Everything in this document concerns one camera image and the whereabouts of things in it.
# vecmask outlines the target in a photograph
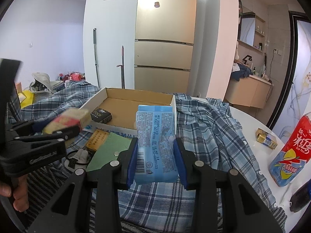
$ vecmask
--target doorway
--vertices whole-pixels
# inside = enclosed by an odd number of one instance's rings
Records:
[[[304,14],[289,14],[289,65],[280,98],[267,124],[283,143],[304,114],[311,94],[311,23]]]

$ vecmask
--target human hand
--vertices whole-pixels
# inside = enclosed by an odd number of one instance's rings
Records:
[[[12,190],[9,185],[0,182],[0,195],[5,197],[11,197]],[[24,212],[29,208],[28,202],[28,186],[27,186],[27,175],[18,178],[18,186],[13,192],[15,199],[13,207],[19,212]]]

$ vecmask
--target black small box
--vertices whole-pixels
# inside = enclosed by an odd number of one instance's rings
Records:
[[[107,123],[112,119],[112,115],[110,112],[99,108],[91,113],[91,118],[97,123]]]

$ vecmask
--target screw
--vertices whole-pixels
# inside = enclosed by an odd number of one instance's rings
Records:
[[[234,176],[238,175],[238,171],[236,169],[230,169],[229,173]]]
[[[110,162],[111,166],[118,166],[120,164],[120,162],[118,160],[113,160]]]
[[[82,168],[79,168],[75,171],[76,175],[81,175],[82,173],[84,173],[84,170]]]
[[[204,162],[203,162],[203,161],[201,161],[201,160],[197,160],[197,161],[195,161],[195,162],[194,162],[194,164],[195,164],[196,166],[198,166],[198,167],[202,167],[202,166],[204,166]]]

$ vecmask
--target red label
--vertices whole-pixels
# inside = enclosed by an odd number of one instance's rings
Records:
[[[307,162],[311,158],[311,123],[307,116],[303,116],[294,132],[290,136],[282,151],[287,152],[293,149],[296,153],[296,158],[284,158],[285,161],[290,161],[293,163],[298,163],[300,160],[306,160]],[[290,172],[296,172],[294,169],[288,169]]]
[[[80,127],[80,130],[82,130],[80,120],[72,117],[58,116],[53,120],[53,122],[61,123],[66,127],[78,125]]]

